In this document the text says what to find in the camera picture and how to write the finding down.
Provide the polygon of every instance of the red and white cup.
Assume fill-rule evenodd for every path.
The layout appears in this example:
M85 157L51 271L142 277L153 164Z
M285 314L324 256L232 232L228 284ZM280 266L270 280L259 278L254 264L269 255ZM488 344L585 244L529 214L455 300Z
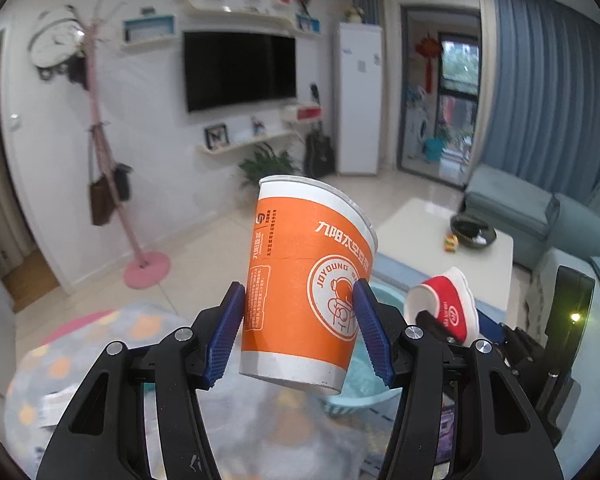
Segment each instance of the red and white cup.
M416 316L423 310L463 345L469 346L480 338L474 295L464 274L456 267L410 288L404 300L404 319L416 324Z

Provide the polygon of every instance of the black bowl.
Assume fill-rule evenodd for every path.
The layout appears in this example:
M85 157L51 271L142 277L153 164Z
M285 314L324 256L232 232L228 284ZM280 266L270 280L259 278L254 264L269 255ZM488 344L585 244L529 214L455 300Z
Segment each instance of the black bowl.
M458 242L471 249L489 247L496 239L493 227L466 213L453 216L450 225L451 232L458 237Z

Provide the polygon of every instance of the pink round base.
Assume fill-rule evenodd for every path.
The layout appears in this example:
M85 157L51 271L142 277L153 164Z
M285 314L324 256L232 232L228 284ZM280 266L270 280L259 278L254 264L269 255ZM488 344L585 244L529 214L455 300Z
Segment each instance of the pink round base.
M141 267L137 260L132 261L125 269L126 286L144 289L157 285L169 273L171 260L163 253L144 253L147 264Z

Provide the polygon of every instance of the red tassel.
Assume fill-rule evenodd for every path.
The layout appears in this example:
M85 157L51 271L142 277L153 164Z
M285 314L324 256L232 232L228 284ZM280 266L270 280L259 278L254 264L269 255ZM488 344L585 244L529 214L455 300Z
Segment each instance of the red tassel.
M427 57L427 80L425 90L427 91L427 94L430 94L433 91L433 66L430 57Z

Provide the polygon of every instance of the small yellow and red object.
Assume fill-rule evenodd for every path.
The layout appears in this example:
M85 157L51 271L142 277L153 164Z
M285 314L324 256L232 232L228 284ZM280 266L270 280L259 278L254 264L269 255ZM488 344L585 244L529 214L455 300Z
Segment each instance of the small yellow and red object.
M445 251L447 253L455 253L458 248L458 237L454 234L448 234L445 237Z

